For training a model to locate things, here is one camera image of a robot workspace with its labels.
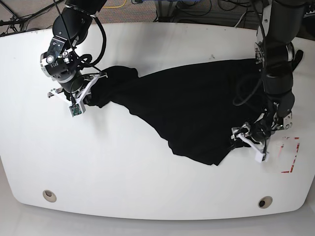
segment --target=black cloth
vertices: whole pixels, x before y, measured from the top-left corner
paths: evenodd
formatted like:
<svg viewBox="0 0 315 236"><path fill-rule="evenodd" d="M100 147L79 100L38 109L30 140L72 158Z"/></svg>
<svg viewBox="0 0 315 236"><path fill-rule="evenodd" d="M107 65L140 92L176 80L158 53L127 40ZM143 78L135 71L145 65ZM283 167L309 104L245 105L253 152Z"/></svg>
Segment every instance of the black cloth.
<svg viewBox="0 0 315 236"><path fill-rule="evenodd" d="M92 87L88 105L125 106L168 141L173 153L218 165L231 151L231 128L254 123L265 108L263 87L243 106L260 76L255 59L193 64L139 78L134 68L113 66Z"/></svg>

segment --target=round hole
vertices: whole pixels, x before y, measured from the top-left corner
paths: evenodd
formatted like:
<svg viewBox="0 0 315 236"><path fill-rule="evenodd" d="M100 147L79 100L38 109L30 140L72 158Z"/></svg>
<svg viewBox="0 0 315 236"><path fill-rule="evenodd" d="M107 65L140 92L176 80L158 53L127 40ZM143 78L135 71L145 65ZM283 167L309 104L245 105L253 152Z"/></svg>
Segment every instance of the round hole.
<svg viewBox="0 0 315 236"><path fill-rule="evenodd" d="M43 197L44 199L46 199L47 201L51 203L54 203L57 200L56 195L52 191L49 191L49 190L43 191Z"/></svg>
<svg viewBox="0 0 315 236"><path fill-rule="evenodd" d="M265 204L266 204L265 201L260 201L259 202L259 207L263 207Z"/></svg>
<svg viewBox="0 0 315 236"><path fill-rule="evenodd" d="M268 208L272 203L272 197L264 197L259 200L258 202L258 207L261 209L266 209Z"/></svg>

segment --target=white table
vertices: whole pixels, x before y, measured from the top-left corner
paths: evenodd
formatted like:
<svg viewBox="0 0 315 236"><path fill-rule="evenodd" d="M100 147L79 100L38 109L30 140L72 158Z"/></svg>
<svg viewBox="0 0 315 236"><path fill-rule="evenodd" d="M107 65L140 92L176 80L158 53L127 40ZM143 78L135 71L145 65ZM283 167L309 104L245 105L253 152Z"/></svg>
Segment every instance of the white table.
<svg viewBox="0 0 315 236"><path fill-rule="evenodd" d="M100 68L135 67L143 76L185 64L254 57L252 30L162 23L104 27L108 41ZM304 203L315 175L314 42L294 40L305 51L294 72L294 125L272 137L270 161L259 164L253 150L240 148L217 167L173 155L152 127L117 104L88 107L72 118L65 104L46 97L57 84L42 73L39 56L51 37L43 30L0 39L0 156L21 203L159 220L266 215ZM100 47L100 32L92 26L77 53L96 57ZM278 158L284 136L300 138L294 170L286 174ZM55 203L43 198L46 189L57 195ZM258 201L265 196L273 203L260 209Z"/></svg>

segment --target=yellow cable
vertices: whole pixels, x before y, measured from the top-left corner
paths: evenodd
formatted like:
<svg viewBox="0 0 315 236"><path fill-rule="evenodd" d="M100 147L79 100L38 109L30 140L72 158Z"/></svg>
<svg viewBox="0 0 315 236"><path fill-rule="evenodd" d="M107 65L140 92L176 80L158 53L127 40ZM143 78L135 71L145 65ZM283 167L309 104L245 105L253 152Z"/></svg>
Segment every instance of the yellow cable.
<svg viewBox="0 0 315 236"><path fill-rule="evenodd" d="M125 2L120 6L104 6L103 8L120 8L120 7L123 7L126 4L126 2L127 0L125 0Z"/></svg>

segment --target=gray floor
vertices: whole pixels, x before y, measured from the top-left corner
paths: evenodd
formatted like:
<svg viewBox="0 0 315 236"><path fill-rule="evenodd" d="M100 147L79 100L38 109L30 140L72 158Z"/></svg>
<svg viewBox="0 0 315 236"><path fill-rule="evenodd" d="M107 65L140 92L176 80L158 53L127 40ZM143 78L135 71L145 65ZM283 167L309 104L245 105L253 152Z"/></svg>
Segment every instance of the gray floor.
<svg viewBox="0 0 315 236"><path fill-rule="evenodd" d="M37 12L47 5L53 3L52 0L2 0L8 7L11 8L18 16L25 16ZM124 0L108 0L106 6L121 5ZM218 11L217 0L211 0L212 11ZM60 9L63 8L64 3L59 4ZM207 11L210 6L210 0L201 0L197 5L190 7L201 11ZM231 8L230 3L222 1L222 6L226 9ZM231 12L244 12L244 7L237 7ZM58 13L55 8L52 8L46 14L39 16L28 25L28 29L39 28L46 29L53 23ZM8 21L11 14L0 5L0 20ZM155 3L152 0L144 1L142 4L132 4L131 0L127 0L125 6L121 8L104 8L98 14L102 23L118 23L118 22L152 22L156 17ZM0 34L7 30L7 27L0 27Z"/></svg>

